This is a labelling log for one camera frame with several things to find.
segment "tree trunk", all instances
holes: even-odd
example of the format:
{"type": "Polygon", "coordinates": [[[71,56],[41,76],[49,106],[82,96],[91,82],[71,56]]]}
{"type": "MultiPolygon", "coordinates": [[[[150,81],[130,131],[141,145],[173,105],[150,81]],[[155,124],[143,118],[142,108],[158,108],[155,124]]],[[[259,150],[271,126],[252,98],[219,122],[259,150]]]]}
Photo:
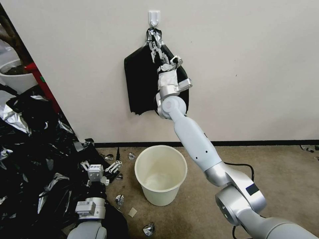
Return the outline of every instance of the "tree trunk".
{"type": "Polygon", "coordinates": [[[0,4],[0,24],[6,30],[7,35],[0,34],[0,39],[8,43],[17,53],[21,60],[21,65],[27,66],[33,62],[31,55],[29,54],[26,46],[23,44],[16,29],[12,25],[7,13],[4,11],[0,4]]]}

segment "carpet floor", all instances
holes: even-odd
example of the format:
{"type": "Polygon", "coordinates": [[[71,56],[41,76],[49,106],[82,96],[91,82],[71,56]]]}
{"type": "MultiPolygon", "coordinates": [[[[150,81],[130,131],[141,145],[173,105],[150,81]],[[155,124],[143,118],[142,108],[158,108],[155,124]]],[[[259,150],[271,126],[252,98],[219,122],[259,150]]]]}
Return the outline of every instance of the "carpet floor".
{"type": "MultiPolygon", "coordinates": [[[[142,228],[154,222],[156,238],[232,238],[232,225],[224,218],[215,203],[220,188],[210,184],[203,172],[191,160],[183,147],[177,147],[186,161],[188,173],[175,200],[163,207],[149,203],[142,192],[135,174],[135,160],[128,153],[138,156],[145,148],[120,148],[123,180],[114,180],[106,188],[107,198],[116,206],[115,197],[124,195],[124,214],[132,239],[146,238],[142,228]],[[128,213],[134,207],[136,215],[128,213]]],[[[117,148],[98,148],[99,153],[116,156],[117,148]]],[[[224,162],[248,163],[255,170],[255,183],[266,198],[267,206],[261,212],[265,217],[281,217],[293,221],[319,237],[319,151],[310,153],[299,146],[239,146],[216,147],[224,162]]],[[[248,167],[238,170],[251,175],[248,167]]],[[[237,238],[248,238],[241,228],[237,238]]]]}

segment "wall hook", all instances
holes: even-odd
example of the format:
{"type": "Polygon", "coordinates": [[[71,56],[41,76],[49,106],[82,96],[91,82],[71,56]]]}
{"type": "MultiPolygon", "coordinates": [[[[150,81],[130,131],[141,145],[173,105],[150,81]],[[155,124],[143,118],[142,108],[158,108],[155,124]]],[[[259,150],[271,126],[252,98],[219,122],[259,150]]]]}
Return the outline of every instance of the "wall hook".
{"type": "Polygon", "coordinates": [[[156,27],[160,22],[160,11],[149,11],[149,24],[156,27]]]}

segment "hanging black cloth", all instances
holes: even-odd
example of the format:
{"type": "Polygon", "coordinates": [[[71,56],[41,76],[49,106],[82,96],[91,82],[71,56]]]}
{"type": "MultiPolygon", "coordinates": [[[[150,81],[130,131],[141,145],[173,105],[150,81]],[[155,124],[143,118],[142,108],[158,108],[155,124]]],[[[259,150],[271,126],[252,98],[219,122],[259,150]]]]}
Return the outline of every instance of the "hanging black cloth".
{"type": "MultiPolygon", "coordinates": [[[[124,69],[126,76],[127,91],[129,96],[129,103],[131,112],[137,115],[150,110],[157,110],[157,103],[155,96],[158,92],[158,80],[157,69],[163,65],[163,61],[159,55],[156,54],[154,63],[151,55],[151,49],[149,42],[155,42],[157,47],[166,54],[169,60],[174,55],[163,43],[161,39],[162,32],[156,28],[149,28],[147,30],[147,41],[145,46],[139,48],[128,57],[124,59],[124,69]]],[[[177,80],[181,82],[187,79],[187,74],[183,67],[177,68],[177,80]]],[[[183,91],[180,93],[188,110],[189,91],[183,91]]]]}

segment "white wall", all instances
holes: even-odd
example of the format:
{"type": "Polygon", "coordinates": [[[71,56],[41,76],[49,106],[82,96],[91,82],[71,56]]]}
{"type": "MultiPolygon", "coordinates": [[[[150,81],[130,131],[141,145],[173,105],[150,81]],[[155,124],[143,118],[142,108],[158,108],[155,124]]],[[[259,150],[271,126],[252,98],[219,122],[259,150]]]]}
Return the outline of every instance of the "white wall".
{"type": "Polygon", "coordinates": [[[193,80],[188,116],[211,140],[319,139],[319,1],[1,3],[80,138],[178,141],[172,122],[130,113],[124,75],[161,10],[193,80]]]}

